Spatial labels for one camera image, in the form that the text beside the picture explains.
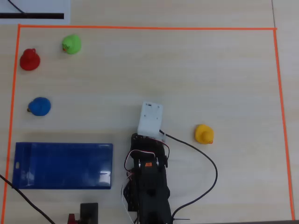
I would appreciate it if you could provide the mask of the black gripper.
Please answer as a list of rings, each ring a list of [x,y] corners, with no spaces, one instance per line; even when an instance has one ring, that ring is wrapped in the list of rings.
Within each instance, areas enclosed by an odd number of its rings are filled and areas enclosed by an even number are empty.
[[[134,133],[131,136],[130,150],[141,150],[154,152],[155,154],[164,154],[164,147],[161,142],[153,138],[138,135],[137,133]]]

